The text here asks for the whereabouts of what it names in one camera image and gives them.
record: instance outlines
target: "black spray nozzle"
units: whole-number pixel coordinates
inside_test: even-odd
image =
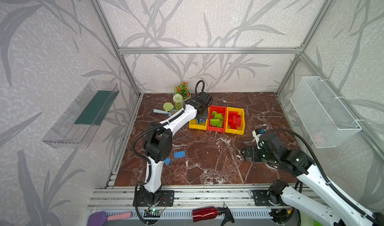
[[[220,226],[223,226],[226,222],[231,221],[232,223],[235,222],[235,219],[232,216],[231,211],[229,208],[217,208],[218,215],[225,214],[223,222],[220,224]]]

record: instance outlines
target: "pile of red blocks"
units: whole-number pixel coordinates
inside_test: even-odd
[[[228,112],[228,125],[231,129],[237,129],[241,126],[241,116],[237,112],[229,111]]]

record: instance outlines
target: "patterned wallpaper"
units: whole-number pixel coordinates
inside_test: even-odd
[[[297,47],[324,0],[99,1],[120,47]],[[199,79],[210,92],[273,91],[292,58],[126,55],[142,92],[171,92]]]
[[[137,97],[88,0],[0,0],[0,225],[78,225]],[[87,149],[41,141],[90,79],[120,93]]]
[[[383,139],[384,0],[337,0],[306,53]],[[303,76],[299,64],[279,99],[294,130],[311,142],[289,98]],[[372,211],[384,212],[384,164],[358,133],[336,148],[313,147],[325,172]]]

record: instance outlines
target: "grey floor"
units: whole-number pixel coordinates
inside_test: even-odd
[[[286,222],[285,226],[297,226],[299,217],[295,210],[292,218]],[[191,219],[175,219],[175,220],[160,220],[156,226],[220,226],[221,219],[210,219],[194,223]],[[144,226],[139,220],[115,220],[107,221],[103,226]],[[242,226],[242,225],[258,225],[258,226],[276,226],[276,223],[269,219],[235,219],[234,223],[228,222],[225,226]]]

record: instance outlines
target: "mesh basket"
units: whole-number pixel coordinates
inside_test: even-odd
[[[303,77],[291,102],[317,148],[337,147],[361,130],[321,78]]]

